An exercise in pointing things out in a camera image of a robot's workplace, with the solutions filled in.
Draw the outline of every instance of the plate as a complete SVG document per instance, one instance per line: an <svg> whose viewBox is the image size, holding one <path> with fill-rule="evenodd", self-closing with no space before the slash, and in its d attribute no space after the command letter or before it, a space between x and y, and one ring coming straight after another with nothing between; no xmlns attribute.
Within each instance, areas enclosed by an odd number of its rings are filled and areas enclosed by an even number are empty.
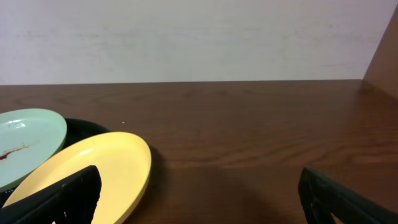
<svg viewBox="0 0 398 224"><path fill-rule="evenodd" d="M148 145L131 133L105 133L62 150L33 171L8 198L10 205L88 165L101 176L101 196L93 224L122 223L134 210L149 180Z"/></svg>
<svg viewBox="0 0 398 224"><path fill-rule="evenodd" d="M0 192L24 178L62 148L67 124L58 113L25 109L0 114Z"/></svg>

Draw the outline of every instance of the black plastic object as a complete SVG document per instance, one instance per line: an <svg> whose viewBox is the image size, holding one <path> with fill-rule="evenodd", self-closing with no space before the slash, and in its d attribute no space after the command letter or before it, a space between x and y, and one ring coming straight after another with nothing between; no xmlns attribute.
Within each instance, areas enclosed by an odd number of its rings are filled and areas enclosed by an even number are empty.
<svg viewBox="0 0 398 224"><path fill-rule="evenodd" d="M398 214L345 188L316 170L304 168L298 194L308 224L398 223Z"/></svg>
<svg viewBox="0 0 398 224"><path fill-rule="evenodd" d="M73 118L65 118L65 121L67 122L67 136L62 149L65 149L66 147L71 146L78 141L95 136L97 134L109 132L108 129L90 121L83 121ZM0 208L4 205L4 203L6 203L7 199L16 188L17 187L13 187L5 192L0 192Z"/></svg>
<svg viewBox="0 0 398 224"><path fill-rule="evenodd" d="M88 166L0 210L0 224L91 223L101 192L96 166Z"/></svg>

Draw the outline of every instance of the yellow plate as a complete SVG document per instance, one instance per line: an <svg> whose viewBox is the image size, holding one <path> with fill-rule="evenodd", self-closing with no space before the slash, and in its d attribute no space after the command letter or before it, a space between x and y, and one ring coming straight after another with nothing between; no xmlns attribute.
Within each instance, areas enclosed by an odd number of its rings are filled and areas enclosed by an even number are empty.
<svg viewBox="0 0 398 224"><path fill-rule="evenodd" d="M88 166L95 165L102 188L93 224L122 223L141 199L149 180L148 145L130 133L106 133L69 146L33 171L4 206L17 202Z"/></svg>

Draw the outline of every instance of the mint green plate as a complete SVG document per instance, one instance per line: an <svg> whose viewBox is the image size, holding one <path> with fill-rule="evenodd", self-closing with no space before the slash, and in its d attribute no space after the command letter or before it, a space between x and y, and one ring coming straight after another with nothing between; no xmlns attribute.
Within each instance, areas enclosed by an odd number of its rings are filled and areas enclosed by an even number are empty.
<svg viewBox="0 0 398 224"><path fill-rule="evenodd" d="M0 114L0 192L61 150L67 124L58 113L25 109Z"/></svg>

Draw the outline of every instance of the wooden panel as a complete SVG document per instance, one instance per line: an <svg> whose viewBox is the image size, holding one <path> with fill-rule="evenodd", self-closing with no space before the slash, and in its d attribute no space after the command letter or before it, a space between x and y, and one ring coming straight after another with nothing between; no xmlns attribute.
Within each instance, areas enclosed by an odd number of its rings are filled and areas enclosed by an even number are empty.
<svg viewBox="0 0 398 224"><path fill-rule="evenodd" d="M305 223L303 166L398 212L398 102L361 80L0 86L0 112L21 108L151 145L126 223Z"/></svg>
<svg viewBox="0 0 398 224"><path fill-rule="evenodd" d="M398 98L398 9L391 18L364 79Z"/></svg>

